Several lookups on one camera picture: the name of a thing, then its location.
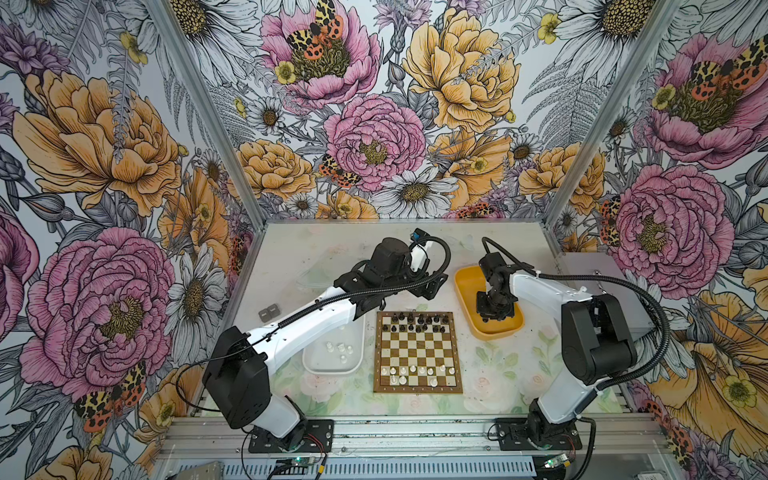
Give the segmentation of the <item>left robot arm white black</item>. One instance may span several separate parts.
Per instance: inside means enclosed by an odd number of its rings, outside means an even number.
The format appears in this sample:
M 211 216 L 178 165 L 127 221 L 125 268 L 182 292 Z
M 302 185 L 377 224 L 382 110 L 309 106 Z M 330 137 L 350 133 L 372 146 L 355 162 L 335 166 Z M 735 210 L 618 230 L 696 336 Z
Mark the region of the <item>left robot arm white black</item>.
M 280 440 L 302 438 L 305 414 L 272 392 L 271 377 L 323 335 L 382 308 L 390 296 L 408 292 L 433 299 L 448 279 L 450 261 L 448 243 L 423 230 L 408 242 L 384 238 L 369 259 L 293 313 L 248 332 L 222 332 L 203 373 L 205 390 L 234 430 L 254 426 Z

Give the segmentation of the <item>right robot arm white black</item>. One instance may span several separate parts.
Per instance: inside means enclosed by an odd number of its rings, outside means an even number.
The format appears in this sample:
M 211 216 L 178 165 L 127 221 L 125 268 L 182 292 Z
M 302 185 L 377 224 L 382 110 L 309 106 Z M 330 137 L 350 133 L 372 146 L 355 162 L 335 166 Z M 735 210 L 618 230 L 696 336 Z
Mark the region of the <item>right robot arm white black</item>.
M 523 299 L 551 314 L 559 326 L 564 369 L 546 393 L 532 401 L 525 423 L 514 426 L 510 435 L 538 448 L 571 438 L 577 417 L 598 396 L 598 384 L 637 361 L 619 301 L 512 267 L 498 252 L 485 254 L 479 266 L 487 284 L 476 294 L 477 312 L 484 321 L 514 316 Z

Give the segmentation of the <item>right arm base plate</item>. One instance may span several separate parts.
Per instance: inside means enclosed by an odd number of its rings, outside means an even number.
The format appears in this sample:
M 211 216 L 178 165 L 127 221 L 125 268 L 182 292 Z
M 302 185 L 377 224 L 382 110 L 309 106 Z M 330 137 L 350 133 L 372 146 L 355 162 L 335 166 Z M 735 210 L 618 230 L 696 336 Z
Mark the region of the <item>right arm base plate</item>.
M 498 418 L 489 430 L 502 451 L 567 450 L 583 448 L 575 422 L 551 424 L 538 416 Z

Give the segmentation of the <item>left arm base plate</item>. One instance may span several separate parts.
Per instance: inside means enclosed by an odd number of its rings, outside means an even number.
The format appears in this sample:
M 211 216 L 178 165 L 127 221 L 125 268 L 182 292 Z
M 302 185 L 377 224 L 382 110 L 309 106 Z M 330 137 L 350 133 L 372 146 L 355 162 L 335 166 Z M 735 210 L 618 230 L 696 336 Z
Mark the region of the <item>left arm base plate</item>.
M 335 422 L 331 419 L 305 419 L 285 437 L 278 438 L 256 427 L 247 449 L 252 454 L 329 453 L 334 429 Z

